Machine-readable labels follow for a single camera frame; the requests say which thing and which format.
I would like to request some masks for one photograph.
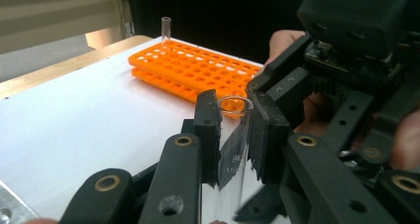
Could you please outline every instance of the human finger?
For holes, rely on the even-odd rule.
[[[331,101],[321,93],[311,94],[303,100],[304,121],[294,129],[295,133],[307,133],[321,137],[333,114]]]
[[[420,166],[420,109],[405,117],[395,132],[391,165],[399,169]]]
[[[272,34],[269,40],[269,58],[265,62],[265,65],[280,56],[290,45],[304,35],[305,33],[302,31],[293,30],[281,30]]]

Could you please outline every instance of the glass test tube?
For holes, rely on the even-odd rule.
[[[161,46],[164,47],[164,43],[170,40],[170,22],[172,20],[168,17],[161,18]]]
[[[223,120],[215,187],[215,220],[233,223],[232,219],[241,206],[254,105],[245,97],[232,95],[220,99],[219,107]]]

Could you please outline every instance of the dark background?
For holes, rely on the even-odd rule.
[[[296,11],[303,0],[129,0],[136,35],[160,36],[160,18],[172,19],[171,36],[257,62],[268,58],[272,33],[303,30]]]

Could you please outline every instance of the test tube rack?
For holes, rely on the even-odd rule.
[[[169,40],[129,57],[132,75],[168,92],[196,101],[197,95],[216,89],[217,98],[247,97],[247,83],[261,68],[184,42]]]

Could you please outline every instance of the test tube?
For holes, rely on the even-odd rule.
[[[170,40],[170,22],[172,20],[168,17],[161,18],[161,46],[164,48],[164,43]]]
[[[253,102],[231,95],[219,100],[221,122],[220,161],[215,186],[215,220],[233,223],[241,207],[244,172],[250,140]]]

